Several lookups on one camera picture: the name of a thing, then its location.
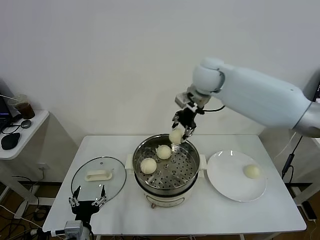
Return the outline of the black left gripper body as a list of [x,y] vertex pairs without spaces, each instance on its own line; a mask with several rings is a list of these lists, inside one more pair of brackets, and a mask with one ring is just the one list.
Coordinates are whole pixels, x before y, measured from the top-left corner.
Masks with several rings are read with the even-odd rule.
[[91,221],[92,215],[98,213],[100,210],[98,205],[92,203],[94,203],[94,201],[79,201],[78,205],[71,207],[71,211],[75,215],[76,221]]

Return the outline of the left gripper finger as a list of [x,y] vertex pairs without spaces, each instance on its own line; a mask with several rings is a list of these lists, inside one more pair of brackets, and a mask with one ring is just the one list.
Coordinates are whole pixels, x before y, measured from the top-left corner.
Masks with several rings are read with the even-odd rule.
[[72,208],[80,205],[80,202],[78,201],[80,190],[81,186],[79,185],[78,188],[73,192],[72,197],[68,198],[68,202]]
[[91,205],[95,207],[102,208],[103,205],[107,202],[107,195],[105,190],[105,185],[102,186],[100,197],[97,198]]

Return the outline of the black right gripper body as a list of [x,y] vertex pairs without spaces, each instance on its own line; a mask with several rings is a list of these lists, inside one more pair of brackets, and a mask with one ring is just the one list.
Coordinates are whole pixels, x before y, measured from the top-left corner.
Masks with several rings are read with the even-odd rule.
[[195,129],[197,127],[195,123],[196,112],[193,112],[189,108],[184,108],[176,112],[177,121],[185,128]]

